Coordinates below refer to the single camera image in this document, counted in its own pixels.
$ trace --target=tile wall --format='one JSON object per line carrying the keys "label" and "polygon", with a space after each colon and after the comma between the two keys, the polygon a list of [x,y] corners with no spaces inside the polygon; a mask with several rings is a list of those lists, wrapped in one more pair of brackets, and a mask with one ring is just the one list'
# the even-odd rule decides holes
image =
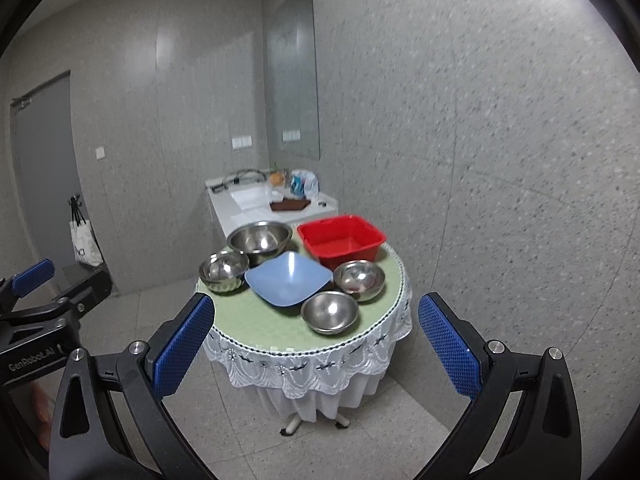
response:
{"label": "tile wall", "polygon": [[[263,0],[264,28],[281,1]],[[587,0],[314,13],[321,160],[271,161],[317,171],[341,210],[383,228],[416,300],[438,291],[516,351],[561,348],[587,476],[640,403],[637,70]],[[391,372],[453,427],[466,401],[417,330]]]}
{"label": "tile wall", "polygon": [[[83,0],[14,41],[8,95],[71,71],[82,192],[122,293],[192,276],[223,243],[205,179],[267,164],[260,8]],[[253,147],[232,151],[240,135]]]}

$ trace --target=blue gripper pad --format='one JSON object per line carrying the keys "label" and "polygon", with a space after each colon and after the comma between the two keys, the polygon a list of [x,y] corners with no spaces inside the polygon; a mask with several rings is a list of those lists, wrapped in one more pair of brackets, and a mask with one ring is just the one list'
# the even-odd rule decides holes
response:
{"label": "blue gripper pad", "polygon": [[418,304],[418,322],[459,394],[474,399],[482,389],[480,365],[468,345],[427,295]]}
{"label": "blue gripper pad", "polygon": [[[214,306],[211,298],[205,294],[195,294],[190,303],[192,301],[197,301],[197,304],[166,343],[158,357],[154,359],[151,386],[159,399],[174,394],[178,389],[200,345],[213,325]],[[152,346],[153,342],[154,338],[152,337],[149,345]]]}
{"label": "blue gripper pad", "polygon": [[56,268],[51,260],[42,260],[39,264],[35,264],[14,277],[11,283],[11,292],[18,298],[24,298],[53,278],[55,272]]}

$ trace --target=round table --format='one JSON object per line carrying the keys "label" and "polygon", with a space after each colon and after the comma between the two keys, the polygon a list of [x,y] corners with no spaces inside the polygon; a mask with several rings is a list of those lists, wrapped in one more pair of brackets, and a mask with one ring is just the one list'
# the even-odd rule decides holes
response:
{"label": "round table", "polygon": [[[309,256],[294,229],[288,250]],[[396,341],[412,328],[411,288],[402,261],[383,244],[376,262],[385,288],[360,305],[360,318],[337,336],[320,335],[300,317],[300,306],[276,308],[247,285],[214,294],[198,280],[197,291],[212,297],[215,322],[203,343],[210,361],[222,363],[238,388],[254,388],[263,406],[282,418],[295,414],[283,434],[300,420],[316,421],[319,410],[345,426],[338,407],[357,408],[384,376]]]}

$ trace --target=blue plastic bowl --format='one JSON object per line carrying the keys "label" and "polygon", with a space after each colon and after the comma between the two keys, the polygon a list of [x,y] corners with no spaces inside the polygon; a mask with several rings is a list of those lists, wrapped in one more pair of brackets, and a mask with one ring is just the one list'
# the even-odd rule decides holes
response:
{"label": "blue plastic bowl", "polygon": [[302,254],[287,251],[249,269],[244,278],[264,301],[274,306],[293,306],[323,288],[332,272]]}

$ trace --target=stainless steel bowl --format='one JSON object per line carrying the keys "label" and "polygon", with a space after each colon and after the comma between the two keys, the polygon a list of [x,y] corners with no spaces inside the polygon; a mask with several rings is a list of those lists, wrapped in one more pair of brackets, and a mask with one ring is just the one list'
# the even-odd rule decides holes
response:
{"label": "stainless steel bowl", "polygon": [[200,265],[200,279],[212,292],[231,292],[242,285],[249,258],[233,251],[212,254]]}
{"label": "stainless steel bowl", "polygon": [[226,244],[249,257],[252,267],[280,256],[291,240],[291,227],[280,222],[254,222],[233,231]]}
{"label": "stainless steel bowl", "polygon": [[319,334],[333,335],[344,332],[358,320],[358,309],[358,303],[351,296],[330,290],[306,300],[300,314]]}
{"label": "stainless steel bowl", "polygon": [[385,286],[385,279],[385,271],[367,260],[345,262],[334,270],[335,286],[356,301],[375,298]]}

